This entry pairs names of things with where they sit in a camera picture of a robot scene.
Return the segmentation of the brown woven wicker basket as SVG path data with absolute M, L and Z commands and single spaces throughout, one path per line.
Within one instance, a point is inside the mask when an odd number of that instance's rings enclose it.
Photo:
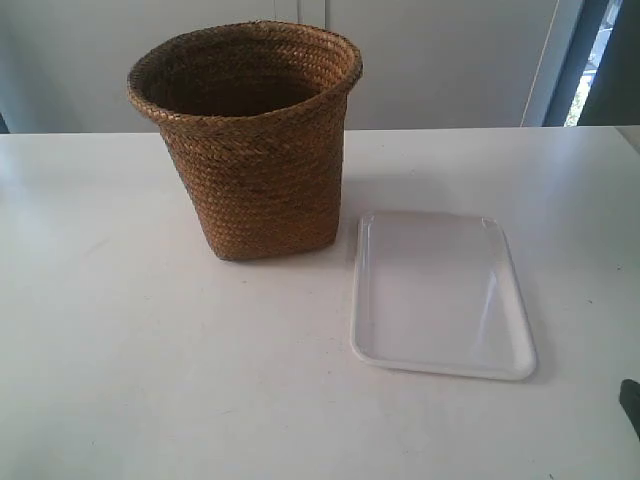
M 331 245 L 341 209 L 348 97 L 360 50 L 318 27 L 252 21 L 175 36 L 127 76 L 223 260 Z

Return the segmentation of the white rectangular plastic tray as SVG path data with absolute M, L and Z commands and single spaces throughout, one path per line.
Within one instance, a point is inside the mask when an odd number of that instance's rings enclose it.
M 528 378 L 537 353 L 500 225 L 440 212 L 363 215 L 351 345 L 385 369 Z

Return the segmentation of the window with grey frame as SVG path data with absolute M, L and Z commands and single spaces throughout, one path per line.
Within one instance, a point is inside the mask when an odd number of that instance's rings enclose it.
M 519 127 L 564 126 L 588 77 L 578 126 L 639 124 L 639 3 L 553 1 Z

